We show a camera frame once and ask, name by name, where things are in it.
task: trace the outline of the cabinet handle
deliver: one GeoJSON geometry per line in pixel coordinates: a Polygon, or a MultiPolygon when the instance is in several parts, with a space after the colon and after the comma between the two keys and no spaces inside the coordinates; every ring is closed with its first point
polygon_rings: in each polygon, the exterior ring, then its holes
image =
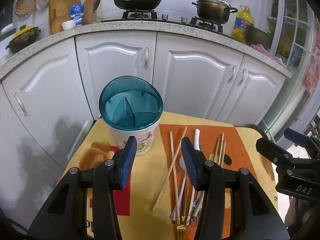
{"type": "Polygon", "coordinates": [[[245,68],[244,70],[243,70],[243,73],[242,73],[242,79],[240,80],[240,82],[238,83],[238,86],[240,86],[241,85],[241,83],[244,81],[244,78],[245,78],[245,72],[247,71],[247,69],[245,68]]]}
{"type": "Polygon", "coordinates": [[[233,80],[235,73],[236,73],[236,65],[233,65],[232,75],[231,75],[230,79],[228,80],[228,83],[230,83],[231,80],[233,80]]]}
{"type": "Polygon", "coordinates": [[[144,67],[148,68],[149,47],[146,47],[146,55],[144,56],[144,67]]]}
{"type": "Polygon", "coordinates": [[[27,111],[25,110],[24,105],[23,105],[22,101],[20,100],[17,92],[14,93],[14,97],[16,98],[19,106],[21,107],[21,110],[23,111],[24,116],[27,116],[28,115],[27,111]]]}

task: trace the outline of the cabinet door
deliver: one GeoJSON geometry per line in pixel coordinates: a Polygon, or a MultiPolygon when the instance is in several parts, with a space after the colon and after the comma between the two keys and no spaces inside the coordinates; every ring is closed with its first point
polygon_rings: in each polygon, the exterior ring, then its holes
{"type": "Polygon", "coordinates": [[[212,42],[159,33],[153,86],[164,110],[215,120],[242,58],[242,53],[212,42]]]}
{"type": "Polygon", "coordinates": [[[93,121],[81,83],[74,39],[29,59],[3,81],[3,86],[31,136],[66,167],[93,121]]]}
{"type": "Polygon", "coordinates": [[[31,137],[0,84],[0,206],[29,228],[64,169],[31,137]]]}
{"type": "Polygon", "coordinates": [[[156,32],[116,31],[76,37],[84,90],[94,119],[99,98],[114,78],[136,76],[152,83],[156,32]]]}
{"type": "Polygon", "coordinates": [[[258,124],[276,99],[285,76],[274,68],[245,56],[217,121],[244,126],[258,124]]]}

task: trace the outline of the metal screw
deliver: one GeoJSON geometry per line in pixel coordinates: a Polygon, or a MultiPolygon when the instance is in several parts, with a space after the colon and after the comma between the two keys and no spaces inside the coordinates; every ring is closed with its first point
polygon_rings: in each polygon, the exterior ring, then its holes
{"type": "Polygon", "coordinates": [[[213,162],[213,161],[210,161],[210,160],[206,160],[206,161],[204,162],[204,164],[207,165],[207,166],[209,166],[209,167],[211,167],[211,166],[214,165],[214,162],[213,162]]]}
{"type": "Polygon", "coordinates": [[[76,173],[78,172],[78,168],[77,168],[77,167],[72,167],[72,168],[69,170],[69,172],[70,172],[71,174],[76,174],[76,173]]]}
{"type": "Polygon", "coordinates": [[[114,163],[115,163],[115,162],[114,162],[113,160],[106,160],[106,161],[104,162],[104,165],[106,165],[106,166],[112,166],[114,163]]]}
{"type": "Polygon", "coordinates": [[[240,171],[241,171],[241,173],[244,174],[244,175],[249,174],[249,171],[248,171],[248,169],[246,169],[246,168],[241,168],[240,171]]]}

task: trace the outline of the pot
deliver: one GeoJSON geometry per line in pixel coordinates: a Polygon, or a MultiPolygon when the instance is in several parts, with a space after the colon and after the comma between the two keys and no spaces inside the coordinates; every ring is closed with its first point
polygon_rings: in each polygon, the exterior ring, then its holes
{"type": "Polygon", "coordinates": [[[197,6],[197,14],[200,18],[209,21],[216,21],[224,24],[229,20],[230,13],[238,12],[237,8],[223,0],[198,0],[192,3],[197,6]]]}
{"type": "Polygon", "coordinates": [[[39,27],[23,25],[20,27],[20,31],[18,31],[9,44],[5,47],[6,49],[10,49],[10,52],[16,53],[19,50],[29,46],[34,43],[36,39],[40,35],[39,27]]]}
{"type": "Polygon", "coordinates": [[[271,37],[269,34],[253,26],[247,25],[244,31],[244,41],[248,46],[262,44],[265,49],[271,47],[271,37]]]}
{"type": "Polygon", "coordinates": [[[161,0],[113,0],[115,5],[122,10],[152,11],[158,7],[161,0]]]}

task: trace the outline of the knife block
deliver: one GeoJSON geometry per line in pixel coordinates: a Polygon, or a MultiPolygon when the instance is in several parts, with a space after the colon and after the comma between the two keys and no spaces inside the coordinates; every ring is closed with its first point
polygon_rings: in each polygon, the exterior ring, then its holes
{"type": "Polygon", "coordinates": [[[96,2],[95,0],[87,0],[87,1],[84,1],[84,3],[83,3],[84,14],[83,14],[83,18],[82,18],[82,23],[84,25],[95,23],[97,21],[96,11],[93,12],[95,2],[96,2]]]}

